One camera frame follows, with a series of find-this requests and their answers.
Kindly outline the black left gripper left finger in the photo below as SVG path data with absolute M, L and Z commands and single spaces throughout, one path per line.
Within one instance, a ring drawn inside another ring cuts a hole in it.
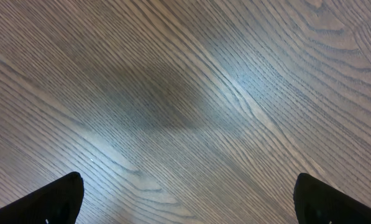
M 84 197 L 78 172 L 69 174 L 0 208 L 0 224 L 74 224 Z

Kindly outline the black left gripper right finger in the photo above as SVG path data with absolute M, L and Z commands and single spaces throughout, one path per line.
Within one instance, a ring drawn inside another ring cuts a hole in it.
M 371 224 L 371 208 L 328 184 L 300 173 L 293 192 L 299 224 Z

